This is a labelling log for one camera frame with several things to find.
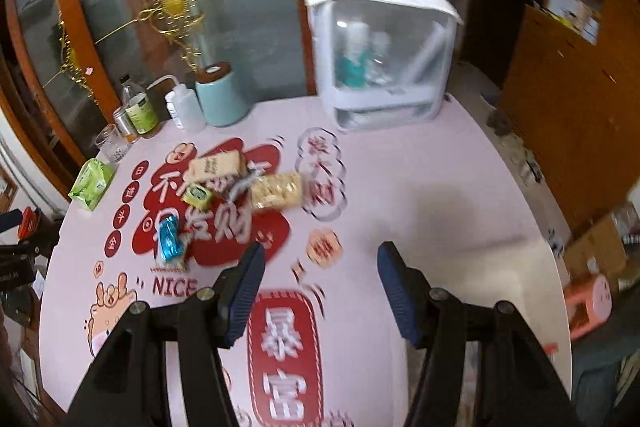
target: metal screw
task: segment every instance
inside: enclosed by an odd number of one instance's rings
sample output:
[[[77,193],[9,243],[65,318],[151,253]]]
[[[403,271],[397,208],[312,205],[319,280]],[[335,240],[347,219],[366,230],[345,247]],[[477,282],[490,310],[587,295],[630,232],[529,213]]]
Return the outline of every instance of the metal screw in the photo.
[[[208,286],[205,286],[204,288],[200,288],[196,293],[196,295],[198,296],[198,299],[200,299],[201,301],[208,301],[209,299],[212,299],[213,295],[215,294],[216,293],[213,291],[213,288],[210,288]]]
[[[443,288],[431,288],[429,290],[429,296],[434,301],[444,301],[449,298],[449,292]]]
[[[515,308],[513,307],[513,304],[508,301],[500,301],[498,302],[498,311],[505,315],[511,315],[515,311]]]
[[[146,310],[146,303],[143,301],[135,301],[129,306],[129,311],[134,315],[140,315],[144,310]]]

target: brown lid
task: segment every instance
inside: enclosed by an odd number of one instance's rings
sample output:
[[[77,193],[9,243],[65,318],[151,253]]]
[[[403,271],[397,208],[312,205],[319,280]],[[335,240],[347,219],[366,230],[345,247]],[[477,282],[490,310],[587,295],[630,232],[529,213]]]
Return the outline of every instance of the brown lid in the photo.
[[[220,80],[220,78],[227,76],[229,73],[231,73],[231,64],[229,62],[216,62],[198,70],[197,81],[199,84],[209,84]]]

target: gold decoration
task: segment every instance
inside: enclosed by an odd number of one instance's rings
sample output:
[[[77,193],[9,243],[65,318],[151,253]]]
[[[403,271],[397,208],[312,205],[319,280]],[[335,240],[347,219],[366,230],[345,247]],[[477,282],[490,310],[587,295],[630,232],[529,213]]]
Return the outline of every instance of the gold decoration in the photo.
[[[78,86],[84,87],[84,89],[88,91],[89,98],[96,102],[94,92],[91,87],[87,85],[84,72],[78,63],[76,51],[71,45],[69,36],[66,34],[65,22],[62,20],[62,13],[58,13],[58,27],[62,33],[62,36],[60,37],[62,47],[60,49],[60,70],[58,71],[58,74],[66,74],[72,81],[78,84]]]
[[[198,48],[194,47],[191,39],[193,31],[204,19],[204,13],[200,13],[196,0],[143,0],[143,9],[138,15],[114,31],[106,34],[95,44],[112,36],[114,33],[126,28],[135,22],[148,21],[152,28],[164,36],[172,44],[181,48],[182,60],[193,71],[197,71],[197,57],[200,56]]]

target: snack package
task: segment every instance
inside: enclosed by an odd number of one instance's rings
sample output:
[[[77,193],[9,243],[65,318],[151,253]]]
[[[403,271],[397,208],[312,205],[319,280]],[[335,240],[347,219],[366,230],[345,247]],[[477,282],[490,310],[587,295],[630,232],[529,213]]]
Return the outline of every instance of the snack package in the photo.
[[[163,266],[184,257],[184,246],[178,237],[177,216],[165,217],[158,224],[158,257]]]
[[[244,156],[239,151],[221,152],[196,158],[189,162],[186,178],[192,183],[206,182],[226,176],[242,178],[246,175]]]
[[[114,174],[115,171],[110,165],[96,158],[87,160],[69,191],[69,197],[93,212],[107,190]]]
[[[182,201],[197,208],[201,212],[209,208],[212,198],[213,192],[197,183],[189,185],[182,195]]]
[[[250,189],[254,210],[299,206],[303,200],[302,177],[298,172],[283,172],[260,176]]]

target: cardboard box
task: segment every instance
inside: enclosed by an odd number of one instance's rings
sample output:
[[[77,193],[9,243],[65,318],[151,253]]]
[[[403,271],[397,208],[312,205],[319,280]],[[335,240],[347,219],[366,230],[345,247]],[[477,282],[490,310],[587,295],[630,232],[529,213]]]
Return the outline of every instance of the cardboard box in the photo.
[[[590,274],[607,276],[612,292],[618,291],[618,274],[626,266],[625,247],[610,214],[571,243],[564,252],[564,264],[571,280]]]

